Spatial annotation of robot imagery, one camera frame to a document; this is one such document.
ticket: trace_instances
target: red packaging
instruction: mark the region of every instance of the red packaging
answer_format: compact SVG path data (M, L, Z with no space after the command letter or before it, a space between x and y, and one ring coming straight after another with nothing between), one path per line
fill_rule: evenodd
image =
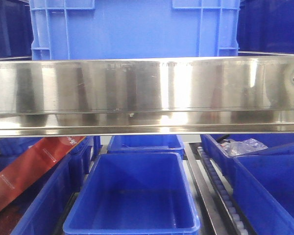
M85 137L42 138L0 172L0 211L56 165Z

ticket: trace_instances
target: crate handle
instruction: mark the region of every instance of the crate handle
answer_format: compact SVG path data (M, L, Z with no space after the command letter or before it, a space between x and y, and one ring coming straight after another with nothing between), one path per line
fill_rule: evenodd
M172 8L176 10L201 10L200 0L172 0Z

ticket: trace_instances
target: blue plastic crate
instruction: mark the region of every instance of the blue plastic crate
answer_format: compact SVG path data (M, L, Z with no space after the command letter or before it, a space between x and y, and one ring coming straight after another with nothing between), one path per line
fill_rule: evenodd
M103 154L63 230L67 235L197 235L200 227L176 153Z
M201 135L204 151L218 164L222 174L233 186L235 182L235 169L233 157L229 157L223 148L216 142L222 135ZM228 139L244 141L254 138L264 143L268 148L251 152L245 155L272 155L294 153L294 134L234 134Z
M29 147L38 142L41 138L2 138L0 139L1 156L21 155ZM75 190L80 191L84 182L85 174L89 173L90 161L93 156L93 137L86 137L77 145L70 154L73 156L70 161L72 181L75 182Z
M4 156L20 155L41 138L0 138L0 153Z
M11 157L3 157L0 156L0 171L3 170L6 166L11 164L17 156ZM30 186L26 191L24 191L19 197L17 197L11 204L15 207L18 207L18 213L23 214L20 221L14 228L11 234L13 235L45 235L46 232L52 232L53 227L52 224L56 223L57 220L54 222L51 220L52 216L58 215L58 210L61 209L59 201L59 197L61 197L61 193L63 192L62 188L66 188L68 184L70 184L69 175L64 177L59 177L59 171L62 171L63 168L68 172L68 162L70 160L70 156L65 158L60 164L57 164L51 170L49 170L43 177L41 177L38 181L36 181L32 186ZM49 192L47 192L47 185L52 182L55 184L54 190L56 190L57 197L54 195L49 196ZM47 202L42 202L40 197L52 197L52 200ZM42 214L42 210L55 210L52 215ZM39 220L35 220L33 217L33 210L39 209L35 211L36 218ZM28 233L23 231L23 227L28 227Z
M30 0L34 60L237 55L240 0Z
M46 235L52 234L55 226L74 193L70 181L69 163L71 156L66 156L54 169L54 172L30 201L30 206L24 212L12 235Z
M175 152L184 155L184 144L179 135L113 136L108 153Z
M294 155L235 157L234 198L259 235L294 235Z
M98 156L101 148L102 148L102 144L101 144L100 136L94 136L94 154L93 154L93 157Z
M23 213L12 235L52 233L69 197L72 193L79 192L83 185L83 159L91 139L92 137L87 137L83 140L81 145L12 202ZM0 155L0 171L16 158L17 156Z
M241 50L294 53L294 0L244 0L238 41Z
M0 0L0 58L30 56L32 41L28 3Z

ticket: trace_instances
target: dark blue crate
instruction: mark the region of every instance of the dark blue crate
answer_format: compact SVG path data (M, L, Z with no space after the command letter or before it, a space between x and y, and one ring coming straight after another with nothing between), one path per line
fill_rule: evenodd
M72 193L74 185L70 181L69 163L72 157L66 156L54 169L42 189L29 200L12 235L52 234Z
M233 157L229 157L223 148L216 142L222 135L201 135L204 151L218 164L222 174L233 186L235 182L235 170ZM233 134L228 139L244 141L254 138L264 143L268 148L251 152L245 155L271 155L294 153L294 134Z
M30 56L32 41L29 4L0 0L0 58Z
M176 153L100 155L63 226L67 235L197 235L199 228Z
M175 152L184 155L184 144L179 135L113 136L108 153Z
M100 136L94 136L94 154L93 157L98 156L102 148Z
M294 53L294 0L244 0L238 24L241 50Z
M17 156L0 156L0 171L11 164ZM32 186L25 190L11 204L19 208L18 213L23 214L20 221L11 234L13 235L45 235L50 234L54 229L61 212L61 205L64 204L60 199L64 199L63 192L67 189L70 195L73 193L68 163L71 157L67 156L61 163L49 170L43 177L36 181ZM50 184L53 184L54 194L48 190Z
M20 155L41 138L0 138L0 153L4 156Z
M294 155L235 157L234 198L259 235L294 235Z
M86 138L81 145L12 202L13 205L20 207L20 213L23 214L12 235L52 233L69 197L72 193L79 192L83 185L83 159L91 139L92 137ZM0 171L16 158L17 156L0 155Z
M30 0L34 60L237 55L240 0Z
M41 138L1 138L0 153L1 156L21 155L29 147L38 142ZM73 156L70 161L70 171L75 190L80 191L84 182L85 174L89 173L90 160L93 152L93 137L86 137L79 145L71 150Z

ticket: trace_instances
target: stainless steel shelf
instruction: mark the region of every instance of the stainless steel shelf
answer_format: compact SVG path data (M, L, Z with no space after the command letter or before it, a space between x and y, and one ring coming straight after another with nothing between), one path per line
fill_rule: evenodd
M294 56L0 61L0 137L294 132Z

